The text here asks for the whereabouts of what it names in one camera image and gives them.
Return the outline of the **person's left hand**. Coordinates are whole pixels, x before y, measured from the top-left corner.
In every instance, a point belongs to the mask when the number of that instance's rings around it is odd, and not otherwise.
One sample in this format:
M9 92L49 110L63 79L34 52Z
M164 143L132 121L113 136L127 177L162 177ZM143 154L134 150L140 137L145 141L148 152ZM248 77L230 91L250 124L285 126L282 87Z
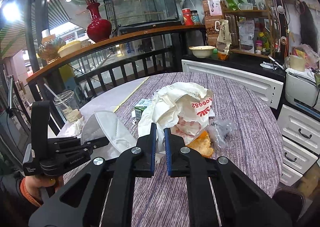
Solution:
M63 176L26 176L20 183L20 191L24 198L36 207L43 204L40 189L54 187L55 192L64 185Z

